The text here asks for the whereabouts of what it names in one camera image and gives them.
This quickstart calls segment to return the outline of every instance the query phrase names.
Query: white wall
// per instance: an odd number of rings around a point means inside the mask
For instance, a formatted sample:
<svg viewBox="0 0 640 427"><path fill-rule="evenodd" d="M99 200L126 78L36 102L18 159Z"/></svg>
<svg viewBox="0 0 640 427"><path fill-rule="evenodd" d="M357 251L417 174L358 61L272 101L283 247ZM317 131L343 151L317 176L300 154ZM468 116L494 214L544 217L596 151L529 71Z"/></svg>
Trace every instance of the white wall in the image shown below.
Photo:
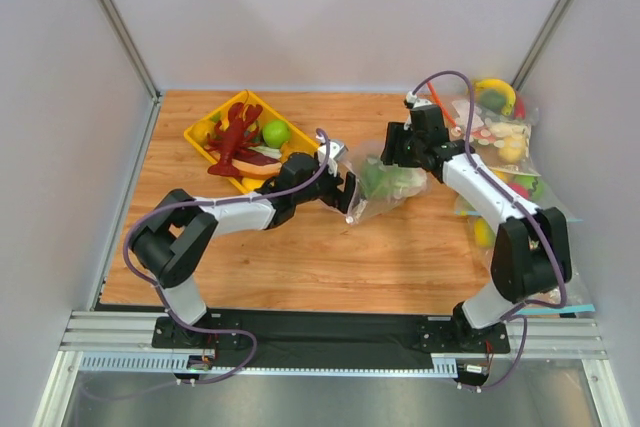
<svg viewBox="0 0 640 427"><path fill-rule="evenodd" d="M22 427L86 307L150 101L96 0L0 5L0 412Z"/></svg>
<svg viewBox="0 0 640 427"><path fill-rule="evenodd" d="M639 32L640 0L576 0L525 86L543 103L539 168L585 219L573 255L632 425L640 425Z"/></svg>
<svg viewBox="0 0 640 427"><path fill-rule="evenodd" d="M555 0L115 1L162 88L406 91L510 80Z"/></svg>

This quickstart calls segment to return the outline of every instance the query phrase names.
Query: yellow bin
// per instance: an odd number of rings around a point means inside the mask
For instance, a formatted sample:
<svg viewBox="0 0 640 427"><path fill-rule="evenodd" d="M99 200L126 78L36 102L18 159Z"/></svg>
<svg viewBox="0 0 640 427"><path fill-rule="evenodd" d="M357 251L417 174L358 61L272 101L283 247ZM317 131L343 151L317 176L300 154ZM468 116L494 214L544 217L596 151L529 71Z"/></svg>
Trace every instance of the yellow bin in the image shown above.
<svg viewBox="0 0 640 427"><path fill-rule="evenodd" d="M221 119L225 119L227 116L227 112L229 111L231 106L236 102L243 102L245 104L262 106L262 113L260 114L260 117L258 117L258 123L260 124L261 128L262 126L266 125L268 122L272 120L277 120L277 119L284 120L287 123L289 130L291 131L291 139L289 139L288 145L294 152L306 152L307 154L310 154L310 155L313 155L316 152L316 149L318 148L319 144L315 140L311 139L308 135L306 135L304 132L298 129L295 125L293 125L291 122L285 119L273 107L269 106L269 104L267 104L264 100L262 100L260 97L258 97L256 94L254 94L250 90L244 90L236 94L231 99L229 99L224 104L222 104L220 107L218 107L212 112L209 112L207 115L201 118L198 122L203 120L208 120L208 119L211 120L213 118L217 118L218 116ZM211 154L209 154L209 152L204 150L202 148L202 145L200 145L191 135L191 131L194 125L196 125L198 122L191 125L189 128L187 128L187 130L184 131L184 138L187 139L187 142L193 145L193 147L200 153L200 155L202 155L205 159L207 159L212 164L215 164L216 160L211 156ZM229 179L229 182L235 185L240 192L242 192L243 194L249 193L249 190L245 188L245 186L242 185L241 183L242 177L227 177L227 178Z"/></svg>

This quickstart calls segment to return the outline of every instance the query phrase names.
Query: yellow banana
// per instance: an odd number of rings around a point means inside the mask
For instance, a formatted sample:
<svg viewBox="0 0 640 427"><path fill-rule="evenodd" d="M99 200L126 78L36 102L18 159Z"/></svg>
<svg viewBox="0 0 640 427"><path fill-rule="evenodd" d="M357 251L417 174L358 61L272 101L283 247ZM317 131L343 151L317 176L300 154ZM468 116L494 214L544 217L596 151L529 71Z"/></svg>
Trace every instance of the yellow banana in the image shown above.
<svg viewBox="0 0 640 427"><path fill-rule="evenodd" d="M500 92L507 99L507 103L502 107L501 114L502 115L511 115L513 113L513 106L516 104L516 91L513 90L509 84L507 84L504 80L501 79L483 79L477 80L473 82L473 87L475 89L476 94L484 90L495 90L496 92Z"/></svg>

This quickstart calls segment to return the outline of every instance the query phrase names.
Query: wooden tabletop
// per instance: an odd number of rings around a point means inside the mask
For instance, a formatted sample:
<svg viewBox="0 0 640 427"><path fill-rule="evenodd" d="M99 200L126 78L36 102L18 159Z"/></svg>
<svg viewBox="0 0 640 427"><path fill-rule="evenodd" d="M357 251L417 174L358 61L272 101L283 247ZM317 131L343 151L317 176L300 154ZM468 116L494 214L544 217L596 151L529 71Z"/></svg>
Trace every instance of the wooden tabletop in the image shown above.
<svg viewBox="0 0 640 427"><path fill-rule="evenodd" d="M182 133L236 92L167 93L127 216L126 229L172 189L221 197L238 192L207 174L208 162ZM302 131L316 127L354 147L384 140L387 122L404 121L402 97L390 94L257 92ZM446 314L488 280L475 264L455 194L429 177L428 194L356 225L321 202L298 208L281 227L213 241L197 283L211 307ZM122 261L122 237L102 303L156 305L153 289Z"/></svg>

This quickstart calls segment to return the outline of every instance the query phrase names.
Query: orange stick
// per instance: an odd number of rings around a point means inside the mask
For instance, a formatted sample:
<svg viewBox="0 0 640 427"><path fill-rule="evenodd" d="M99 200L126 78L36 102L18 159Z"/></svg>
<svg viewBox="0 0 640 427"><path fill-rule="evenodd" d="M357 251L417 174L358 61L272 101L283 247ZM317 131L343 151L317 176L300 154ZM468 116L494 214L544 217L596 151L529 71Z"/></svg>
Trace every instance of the orange stick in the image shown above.
<svg viewBox="0 0 640 427"><path fill-rule="evenodd" d="M436 89L433 88L433 85L431 84L431 82L427 82L427 87L429 87L429 92L431 92L431 97L433 97L433 101L436 103L438 107L440 107L440 110L442 110L442 113L444 114L444 116L454 127L457 127L458 124L456 124L456 121L453 120L451 115L449 115L449 112L445 110L444 105L442 105L442 101L440 100L440 97L438 97L438 94L436 93Z"/></svg>

